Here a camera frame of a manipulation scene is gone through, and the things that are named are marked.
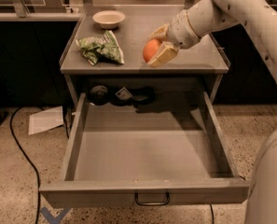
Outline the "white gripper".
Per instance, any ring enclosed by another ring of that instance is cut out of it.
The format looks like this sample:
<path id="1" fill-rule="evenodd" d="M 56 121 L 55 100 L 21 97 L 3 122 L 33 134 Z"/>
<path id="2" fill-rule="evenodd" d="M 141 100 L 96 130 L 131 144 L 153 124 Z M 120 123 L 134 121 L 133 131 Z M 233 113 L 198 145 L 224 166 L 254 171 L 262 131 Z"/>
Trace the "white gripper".
<path id="1" fill-rule="evenodd" d="M 159 67 L 169 62 L 176 57 L 179 49 L 190 49 L 201 40 L 190 24 L 187 10 L 175 15 L 169 25 L 161 25 L 148 39 L 161 41 L 158 51 L 147 63 L 151 67 Z"/>

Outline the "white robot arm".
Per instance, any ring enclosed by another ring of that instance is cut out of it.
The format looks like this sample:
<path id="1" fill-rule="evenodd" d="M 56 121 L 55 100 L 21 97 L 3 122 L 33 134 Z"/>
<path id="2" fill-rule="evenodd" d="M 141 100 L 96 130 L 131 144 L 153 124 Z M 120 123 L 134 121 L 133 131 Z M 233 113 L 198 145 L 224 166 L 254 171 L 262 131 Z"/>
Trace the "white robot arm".
<path id="1" fill-rule="evenodd" d="M 172 60 L 211 32 L 241 24 L 277 78 L 277 11 L 266 0 L 200 0 L 151 34 L 161 42 L 145 61 L 152 67 Z M 244 224 L 277 224 L 277 130 L 257 153 Z"/>

